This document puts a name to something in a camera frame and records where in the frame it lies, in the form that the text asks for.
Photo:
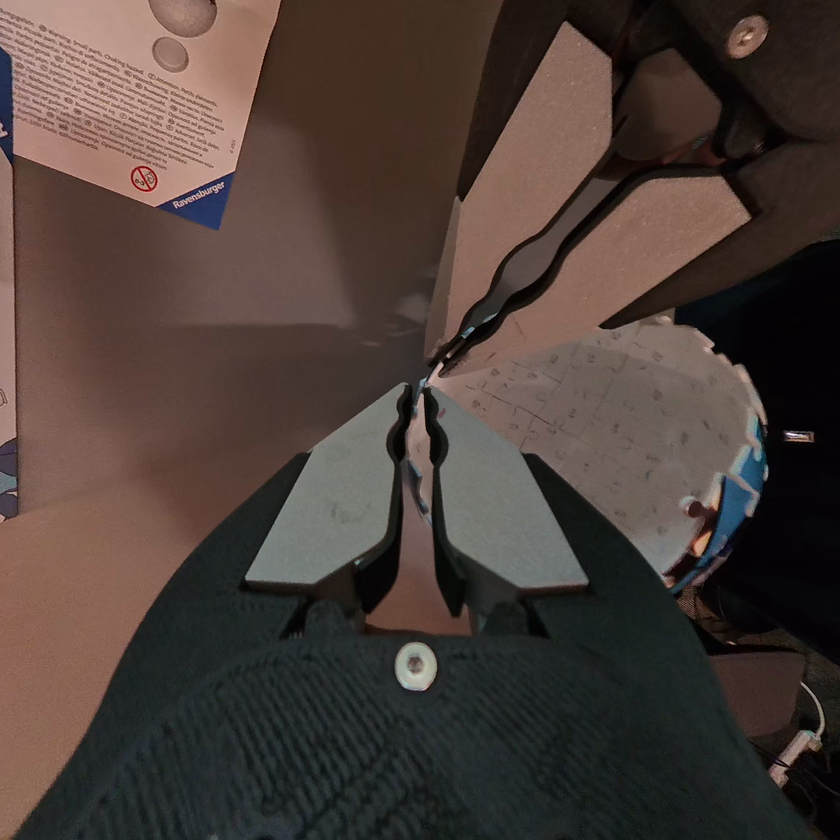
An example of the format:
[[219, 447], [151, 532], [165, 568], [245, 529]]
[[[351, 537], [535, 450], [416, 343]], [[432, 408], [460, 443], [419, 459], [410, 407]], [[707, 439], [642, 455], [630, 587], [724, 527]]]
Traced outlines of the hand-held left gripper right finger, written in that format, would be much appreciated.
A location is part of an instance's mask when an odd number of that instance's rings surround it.
[[437, 387], [423, 391], [438, 587], [480, 632], [500, 604], [584, 592], [590, 580], [522, 452]]

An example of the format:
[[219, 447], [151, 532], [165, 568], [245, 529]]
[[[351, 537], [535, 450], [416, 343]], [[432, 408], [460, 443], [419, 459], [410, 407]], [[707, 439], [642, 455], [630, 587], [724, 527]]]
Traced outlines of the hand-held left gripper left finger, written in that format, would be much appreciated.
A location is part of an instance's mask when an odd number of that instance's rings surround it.
[[353, 630], [393, 588], [413, 387], [399, 384], [309, 451], [245, 574], [245, 587], [332, 602]]

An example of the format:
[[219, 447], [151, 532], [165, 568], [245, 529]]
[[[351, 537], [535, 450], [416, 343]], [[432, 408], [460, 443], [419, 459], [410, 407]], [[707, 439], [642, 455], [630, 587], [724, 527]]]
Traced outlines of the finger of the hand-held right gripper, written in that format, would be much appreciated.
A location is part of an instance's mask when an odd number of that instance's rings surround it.
[[498, 279], [517, 279], [466, 374], [600, 328], [627, 305], [752, 221], [728, 180], [689, 167], [633, 176], [564, 236], [559, 219], [516, 247]]
[[427, 317], [427, 362], [461, 334], [502, 261], [550, 225], [612, 136], [612, 62], [563, 23], [465, 198], [454, 200]]

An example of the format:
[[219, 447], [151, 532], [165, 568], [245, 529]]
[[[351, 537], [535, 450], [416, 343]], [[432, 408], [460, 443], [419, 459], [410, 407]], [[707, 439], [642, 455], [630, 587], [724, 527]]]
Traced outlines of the blue cartoon puzzle ball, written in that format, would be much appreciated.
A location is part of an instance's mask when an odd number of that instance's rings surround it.
[[421, 385], [539, 456], [674, 595], [724, 563], [768, 478], [767, 418], [746, 369], [664, 316]]

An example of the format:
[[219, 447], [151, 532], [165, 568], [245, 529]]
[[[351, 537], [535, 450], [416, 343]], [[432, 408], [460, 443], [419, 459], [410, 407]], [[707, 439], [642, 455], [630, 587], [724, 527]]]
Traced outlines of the curved white puzzle piece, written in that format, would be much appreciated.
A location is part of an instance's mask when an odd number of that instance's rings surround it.
[[494, 312], [480, 320], [477, 325], [467, 327], [443, 349], [437, 351], [428, 364], [429, 371], [421, 387], [430, 386], [442, 376], [455, 373], [472, 347], [490, 336], [490, 332], [497, 326], [499, 315], [498, 311]]

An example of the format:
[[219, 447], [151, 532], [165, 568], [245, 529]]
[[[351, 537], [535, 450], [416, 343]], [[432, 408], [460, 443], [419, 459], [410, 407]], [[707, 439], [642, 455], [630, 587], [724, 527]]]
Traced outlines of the colourful cartoon puzzle box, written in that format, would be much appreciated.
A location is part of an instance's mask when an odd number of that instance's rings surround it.
[[18, 514], [18, 409], [14, 252], [14, 98], [1, 51], [1, 521]]

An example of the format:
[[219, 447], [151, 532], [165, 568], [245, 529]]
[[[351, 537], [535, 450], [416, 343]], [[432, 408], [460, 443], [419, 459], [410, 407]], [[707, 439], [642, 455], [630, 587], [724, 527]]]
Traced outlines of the white instruction sheet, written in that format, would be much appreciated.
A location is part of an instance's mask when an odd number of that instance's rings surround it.
[[2, 1], [2, 154], [221, 226], [280, 1]]

